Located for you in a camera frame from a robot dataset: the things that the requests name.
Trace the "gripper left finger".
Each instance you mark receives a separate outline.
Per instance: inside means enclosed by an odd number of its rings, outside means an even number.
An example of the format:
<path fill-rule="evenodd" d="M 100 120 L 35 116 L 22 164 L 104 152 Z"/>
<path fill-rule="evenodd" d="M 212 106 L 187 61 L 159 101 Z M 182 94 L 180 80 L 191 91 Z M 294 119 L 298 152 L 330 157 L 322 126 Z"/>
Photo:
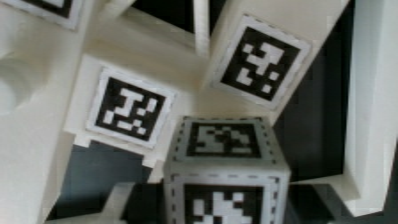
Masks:
<path fill-rule="evenodd" d="M 161 184 L 116 184 L 99 213 L 58 218 L 47 224 L 166 224 Z"/>

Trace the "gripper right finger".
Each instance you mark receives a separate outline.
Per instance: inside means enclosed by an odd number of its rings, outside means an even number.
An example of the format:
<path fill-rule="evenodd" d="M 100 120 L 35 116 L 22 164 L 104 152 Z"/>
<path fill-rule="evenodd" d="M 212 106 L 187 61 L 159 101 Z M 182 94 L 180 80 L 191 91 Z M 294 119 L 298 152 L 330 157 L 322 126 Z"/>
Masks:
<path fill-rule="evenodd" d="M 370 224 L 370 219 L 353 215 L 330 184 L 294 184 L 287 224 Z"/>

